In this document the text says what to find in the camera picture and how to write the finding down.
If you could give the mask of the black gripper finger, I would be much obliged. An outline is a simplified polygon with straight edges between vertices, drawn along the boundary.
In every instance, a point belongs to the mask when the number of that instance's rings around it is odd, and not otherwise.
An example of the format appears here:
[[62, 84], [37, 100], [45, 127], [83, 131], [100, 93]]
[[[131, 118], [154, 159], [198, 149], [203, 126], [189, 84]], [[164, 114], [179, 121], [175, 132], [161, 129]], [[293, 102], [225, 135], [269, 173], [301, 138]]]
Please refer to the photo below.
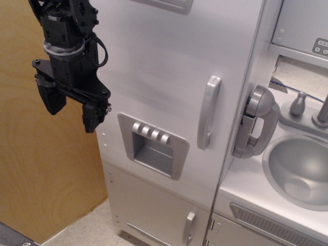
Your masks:
[[93, 133], [95, 128], [104, 121], [105, 111], [95, 103], [83, 104], [83, 124], [86, 133]]
[[66, 105], [66, 96], [61, 94], [58, 85], [46, 77], [36, 79], [39, 94], [51, 115], [57, 114]]

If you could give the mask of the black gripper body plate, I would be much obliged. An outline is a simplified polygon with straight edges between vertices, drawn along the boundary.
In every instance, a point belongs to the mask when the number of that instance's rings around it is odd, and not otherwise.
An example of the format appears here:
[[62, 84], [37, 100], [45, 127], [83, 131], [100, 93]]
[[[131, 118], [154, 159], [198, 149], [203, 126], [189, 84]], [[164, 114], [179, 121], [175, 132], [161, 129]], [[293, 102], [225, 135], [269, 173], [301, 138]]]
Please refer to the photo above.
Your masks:
[[108, 103], [110, 91], [100, 82], [96, 73], [107, 61], [107, 54], [104, 61], [99, 63], [96, 52], [84, 52], [75, 57], [53, 56], [50, 60], [35, 59], [32, 66], [36, 69], [36, 79], [43, 76], [49, 81], [54, 81], [61, 94], [81, 104], [95, 103], [106, 115], [111, 111], [111, 105]]

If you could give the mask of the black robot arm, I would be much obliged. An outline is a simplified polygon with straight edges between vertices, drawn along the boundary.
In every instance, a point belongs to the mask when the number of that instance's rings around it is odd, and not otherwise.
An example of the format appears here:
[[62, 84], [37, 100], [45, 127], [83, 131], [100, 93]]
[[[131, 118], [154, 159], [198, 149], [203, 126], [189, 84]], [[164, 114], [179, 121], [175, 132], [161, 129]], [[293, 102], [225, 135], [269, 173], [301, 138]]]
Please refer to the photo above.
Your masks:
[[103, 42], [93, 32], [98, 11], [89, 1], [30, 1], [43, 28], [48, 60], [35, 59], [36, 83], [48, 112], [58, 113], [71, 98], [82, 104], [87, 133], [104, 121], [111, 111], [111, 92], [98, 79], [97, 70], [108, 61], [98, 58]]

